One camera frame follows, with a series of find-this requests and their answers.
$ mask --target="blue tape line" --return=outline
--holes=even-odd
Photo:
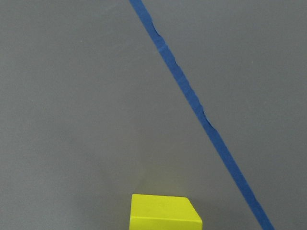
[[[147,30],[150,38],[154,42],[155,46],[157,47],[158,51],[160,52],[164,62],[166,63],[167,67],[173,74],[177,84],[181,88],[182,92],[184,93],[187,101],[189,102],[191,108],[193,109],[195,115],[197,116],[199,122],[201,123],[202,127],[206,131],[207,135],[209,136],[212,144],[214,145],[215,149],[219,153],[220,157],[222,158],[226,168],[230,172],[232,178],[234,179],[235,183],[237,184],[238,188],[240,189],[243,197],[245,198],[246,202],[248,203],[250,209],[254,213],[256,219],[258,220],[259,224],[261,225],[263,230],[274,230],[273,225],[271,224],[269,218],[265,214],[263,208],[261,207],[260,203],[255,198],[253,191],[251,190],[250,186],[248,185],[246,179],[244,178],[242,172],[240,171],[238,165],[236,164],[234,158],[232,157],[231,153],[229,152],[227,146],[225,145],[223,139],[221,138],[220,134],[217,130],[210,124],[208,121],[204,109],[191,88],[186,76],[184,75],[181,68],[177,65],[175,61],[175,57],[168,48],[165,40],[158,34],[156,31],[153,21],[151,19],[150,14],[148,13],[147,9],[145,8],[144,4],[141,0],[130,0],[131,5],[134,7],[137,15],[139,16],[141,22],[143,23],[145,29]]]

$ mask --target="yellow box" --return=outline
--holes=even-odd
[[[186,197],[133,194],[129,230],[202,230]]]

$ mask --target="gray floor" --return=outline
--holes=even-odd
[[[272,223],[307,229],[307,2],[144,1]],[[132,193],[259,230],[128,1],[0,0],[0,229],[128,229]]]

